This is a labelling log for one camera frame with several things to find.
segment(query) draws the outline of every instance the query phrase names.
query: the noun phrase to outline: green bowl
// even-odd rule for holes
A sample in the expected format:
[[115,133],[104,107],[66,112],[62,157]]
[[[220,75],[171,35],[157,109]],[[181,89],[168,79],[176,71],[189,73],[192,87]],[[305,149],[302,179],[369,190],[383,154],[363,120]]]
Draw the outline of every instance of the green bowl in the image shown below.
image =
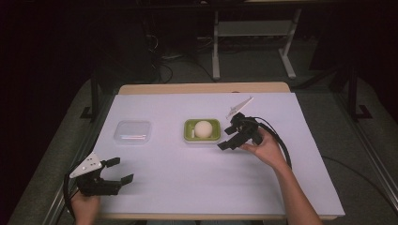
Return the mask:
[[[198,138],[192,136],[195,125],[200,121],[208,121],[213,127],[213,131],[208,138]],[[189,119],[184,125],[184,139],[187,143],[217,143],[221,137],[220,122],[216,119]]]

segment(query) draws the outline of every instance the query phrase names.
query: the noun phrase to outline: clear plastic container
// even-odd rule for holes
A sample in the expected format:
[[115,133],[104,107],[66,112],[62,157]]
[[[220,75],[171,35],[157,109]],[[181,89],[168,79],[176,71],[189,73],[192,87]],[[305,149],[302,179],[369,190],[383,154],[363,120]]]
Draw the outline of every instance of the clear plastic container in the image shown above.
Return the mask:
[[117,125],[114,139],[118,144],[144,144],[149,141],[150,133],[148,121],[123,120]]

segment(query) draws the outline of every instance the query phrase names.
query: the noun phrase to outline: white table surface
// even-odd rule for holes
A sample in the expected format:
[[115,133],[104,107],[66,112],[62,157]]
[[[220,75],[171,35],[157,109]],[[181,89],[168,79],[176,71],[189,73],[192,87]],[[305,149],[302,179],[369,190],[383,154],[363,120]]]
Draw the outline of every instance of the white table surface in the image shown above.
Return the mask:
[[[134,173],[132,183],[117,196],[101,199],[104,216],[173,215],[283,217],[283,199],[273,170],[250,153],[222,151],[216,144],[187,144],[183,139],[188,119],[215,118],[222,130],[231,107],[249,97],[242,113],[266,119],[286,144],[296,175],[316,212],[324,218],[344,215],[344,209],[292,93],[227,93],[118,95],[94,148],[101,160],[120,157],[101,176],[119,180]],[[152,126],[149,142],[120,145],[114,140],[123,120],[145,120]],[[229,140],[222,132],[221,142]]]

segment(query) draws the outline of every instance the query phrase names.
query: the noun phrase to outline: cable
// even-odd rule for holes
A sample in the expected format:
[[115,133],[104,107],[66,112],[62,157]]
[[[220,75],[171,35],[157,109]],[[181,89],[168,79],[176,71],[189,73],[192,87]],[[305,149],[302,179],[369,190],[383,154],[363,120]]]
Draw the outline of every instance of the cable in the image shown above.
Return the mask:
[[153,36],[153,35],[146,35],[146,37],[147,37],[147,38],[154,38],[154,39],[156,40],[155,47],[153,47],[153,49],[152,49],[152,51],[155,51],[155,50],[158,48],[158,46],[159,46],[159,40],[158,40],[158,38],[155,37],[155,36]]
[[328,77],[329,75],[336,73],[337,71],[339,71],[343,67],[344,67],[344,65],[337,65],[337,66],[331,67],[331,68],[329,68],[329,69],[327,69],[325,71],[322,71],[321,73],[315,75],[310,80],[308,80],[308,81],[306,81],[304,83],[301,83],[299,85],[291,86],[290,88],[292,90],[305,89],[305,88],[307,88],[307,87],[309,87],[309,86],[321,81],[322,79]]
[[70,198],[73,199],[73,197],[79,192],[79,189],[76,189],[73,194],[70,194]]
[[205,37],[204,39],[206,39],[207,42],[205,44],[202,44],[201,46],[198,46],[196,51],[200,52],[204,49],[207,49],[207,47],[209,47],[213,43],[213,38],[211,37]]
[[225,38],[223,41],[219,41],[219,53],[222,54],[236,54],[243,52],[243,45],[238,43],[235,38]]
[[161,82],[162,82],[162,83],[168,83],[168,82],[170,82],[170,81],[172,80],[172,78],[173,78],[173,75],[174,75],[174,74],[173,74],[173,70],[172,70],[170,67],[167,67],[167,66],[164,65],[164,64],[160,64],[159,67],[168,68],[168,69],[170,70],[170,77],[169,77],[166,81],[164,81],[163,78],[161,77],[161,74],[159,74],[159,78],[160,78]]
[[265,124],[262,123],[258,123],[258,122],[254,122],[252,120],[240,120],[240,121],[244,121],[244,122],[249,122],[249,123],[253,123],[256,124],[258,126],[260,126],[261,128],[263,128],[264,130],[266,130],[270,135],[272,135],[272,137],[278,142],[278,144],[281,146],[282,151],[284,153],[284,158],[286,159],[286,163],[287,165],[290,167],[290,169],[293,169],[292,167],[292,161],[290,159],[290,155],[289,155],[289,151],[287,151],[287,147],[284,144],[283,140],[281,139],[281,137],[279,137],[278,133],[276,132],[276,130],[269,124],[269,122],[267,122],[265,119],[260,118],[260,117],[252,117],[252,118],[257,118],[257,119],[261,119],[262,121],[266,122],[269,127],[267,127]]
[[64,202],[65,202],[64,206],[68,208],[69,213],[72,215],[73,218],[75,218],[75,216],[74,216],[72,204],[71,204],[71,201],[70,201],[70,199],[71,199],[70,193],[71,193],[72,188],[69,189],[69,180],[70,180],[69,176],[73,172],[73,170],[76,169],[80,165],[80,163],[82,163],[82,162],[83,161],[80,160],[80,161],[76,162],[73,166],[71,166],[69,168],[68,172],[64,175],[64,185],[62,187],[62,191],[64,193]]
[[171,60],[167,60],[166,62],[169,62],[169,63],[171,63],[171,62],[179,62],[179,63],[191,63],[191,64],[195,64],[196,66],[198,66],[199,68],[201,68],[201,69],[206,73],[206,75],[210,78],[210,80],[212,80],[212,81],[215,82],[215,83],[217,82],[217,80],[214,80],[213,77],[210,75],[210,73],[208,73],[207,70],[206,70],[202,65],[200,65],[200,64],[197,63],[197,62],[195,62],[194,60],[189,60],[189,59],[185,59],[185,60],[175,60],[175,59],[171,59]]
[[362,175],[360,172],[354,170],[353,168],[349,167],[348,165],[344,164],[343,162],[341,162],[341,161],[339,161],[339,160],[337,160],[335,158],[326,157],[326,156],[321,156],[321,157],[325,158],[327,160],[330,160],[330,161],[334,161],[334,162],[342,165],[343,167],[347,168],[349,171],[355,173],[356,175],[361,177],[363,180],[368,182],[368,184],[371,185],[381,195],[381,197],[387,202],[387,204],[391,207],[391,209],[394,212],[395,216],[398,217],[398,212],[394,210],[395,206],[392,204],[392,202],[390,202],[389,198],[383,193],[383,191],[375,183],[373,183],[369,178],[367,178],[366,176]]

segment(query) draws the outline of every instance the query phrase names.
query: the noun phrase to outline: gray carpet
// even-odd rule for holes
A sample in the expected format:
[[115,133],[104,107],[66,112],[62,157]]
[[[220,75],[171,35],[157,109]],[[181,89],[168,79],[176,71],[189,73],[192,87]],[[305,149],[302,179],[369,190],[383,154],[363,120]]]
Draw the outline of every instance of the gray carpet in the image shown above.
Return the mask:
[[[277,53],[280,42],[266,43],[261,50],[241,50],[220,55],[220,82],[273,82],[281,81],[297,85],[312,78],[319,71],[309,71],[316,41],[295,41],[289,54],[298,77],[291,81],[284,72]],[[173,71],[170,83],[211,83],[210,52],[191,58],[166,62]],[[167,80],[171,71],[161,68],[161,75]],[[363,144],[353,129],[355,124],[346,116],[341,107],[341,98],[327,88],[332,76],[305,90],[297,91],[298,101],[321,155],[337,159],[366,176],[380,189],[383,187],[364,150]],[[380,105],[373,89],[365,82],[359,82],[359,104],[366,105],[373,119],[358,122],[380,155],[392,177],[398,177],[398,126]],[[102,109],[109,107],[109,98],[102,102]],[[64,173],[71,165],[77,151],[84,151],[90,145],[87,138],[99,132],[98,124],[81,119],[84,107],[90,106],[90,86],[87,82],[69,107],[69,111],[55,134],[46,155],[43,157],[34,177],[21,198],[9,224],[42,224],[52,207],[54,196],[62,184]],[[325,224],[397,224],[398,217],[381,195],[362,177],[338,162],[324,158],[334,186],[337,189],[346,215]],[[72,224],[66,211],[58,224]],[[133,221],[99,219],[97,224],[133,224]],[[285,224],[284,221],[267,221],[265,224]]]

